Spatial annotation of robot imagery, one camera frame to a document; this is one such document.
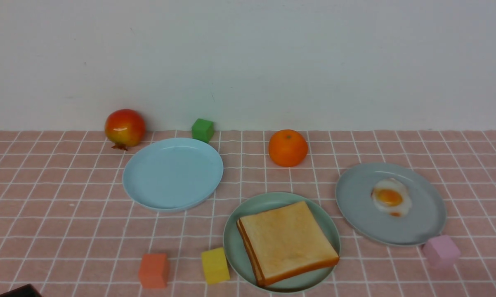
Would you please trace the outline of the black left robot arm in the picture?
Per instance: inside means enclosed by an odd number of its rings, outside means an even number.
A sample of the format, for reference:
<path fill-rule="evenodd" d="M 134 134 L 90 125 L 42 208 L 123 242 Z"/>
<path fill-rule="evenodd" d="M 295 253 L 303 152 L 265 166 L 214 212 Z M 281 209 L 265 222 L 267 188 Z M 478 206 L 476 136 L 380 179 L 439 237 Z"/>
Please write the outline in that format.
<path fill-rule="evenodd" d="M 0 294 L 0 297 L 43 297 L 32 284 L 26 284 L 16 289 Z"/>

